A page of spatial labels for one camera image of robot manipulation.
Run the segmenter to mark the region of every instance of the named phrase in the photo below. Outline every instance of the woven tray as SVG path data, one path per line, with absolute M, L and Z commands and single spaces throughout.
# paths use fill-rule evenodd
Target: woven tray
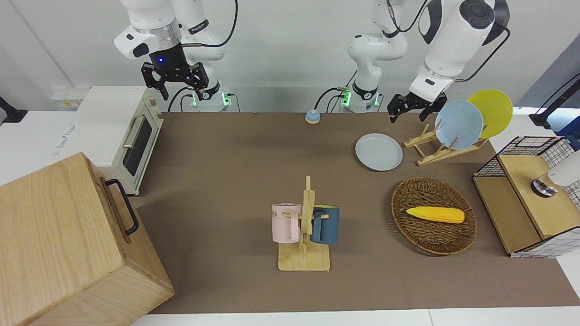
M 407 214 L 408 208 L 438 206 L 459 208 L 460 224 L 432 222 Z M 438 255 L 452 255 L 469 248 L 477 235 L 475 214 L 465 198 L 450 185 L 432 178 L 412 178 L 397 186 L 391 201 L 394 221 L 417 247 Z

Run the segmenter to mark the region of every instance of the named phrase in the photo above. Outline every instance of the wooden crate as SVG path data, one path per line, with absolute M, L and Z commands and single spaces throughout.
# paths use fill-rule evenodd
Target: wooden crate
M 79 153 L 0 187 L 0 325 L 130 325 L 174 294 L 103 181 Z
M 580 211 L 562 187 L 550 198 L 532 191 L 530 182 L 550 169 L 541 156 L 499 155 L 498 164 L 505 176 L 477 175 L 473 181 L 506 253 L 529 252 L 580 226 Z

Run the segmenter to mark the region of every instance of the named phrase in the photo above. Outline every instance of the black stand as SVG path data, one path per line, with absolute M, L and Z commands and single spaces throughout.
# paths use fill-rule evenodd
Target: black stand
M 18 110 L 17 108 L 11 106 L 3 98 L 0 97 L 0 107 L 6 111 L 8 115 L 2 123 L 8 122 L 20 122 L 24 116 L 28 113 L 27 110 Z
M 550 124 L 548 123 L 548 117 L 556 111 L 564 102 L 566 102 L 574 93 L 580 89 L 580 79 L 576 80 L 570 88 L 568 88 L 560 97 L 558 97 L 550 106 L 548 106 L 544 112 L 540 114 L 530 114 L 530 119 L 536 126 L 544 127 L 545 129 L 550 129 Z

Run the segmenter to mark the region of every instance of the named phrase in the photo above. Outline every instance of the blue mug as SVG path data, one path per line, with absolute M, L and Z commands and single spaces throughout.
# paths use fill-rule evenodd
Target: blue mug
M 328 215 L 328 218 L 323 219 L 323 215 Z M 315 205 L 310 241 L 317 244 L 336 244 L 338 242 L 338 217 L 338 206 Z

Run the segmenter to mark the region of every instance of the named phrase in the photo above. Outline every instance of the brown table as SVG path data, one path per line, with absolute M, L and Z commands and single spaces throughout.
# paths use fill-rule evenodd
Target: brown table
M 137 207 L 176 295 L 153 313 L 231 313 L 580 305 L 558 262 L 508 258 L 471 181 L 481 150 L 417 167 L 373 172 L 354 153 L 371 132 L 418 135 L 416 114 L 165 114 Z M 425 152 L 430 145 L 423 145 Z M 277 270 L 270 205 L 300 202 L 305 175 L 319 204 L 340 205 L 329 272 Z M 419 253 L 390 217 L 394 188 L 413 176 L 455 187 L 477 215 L 465 252 Z

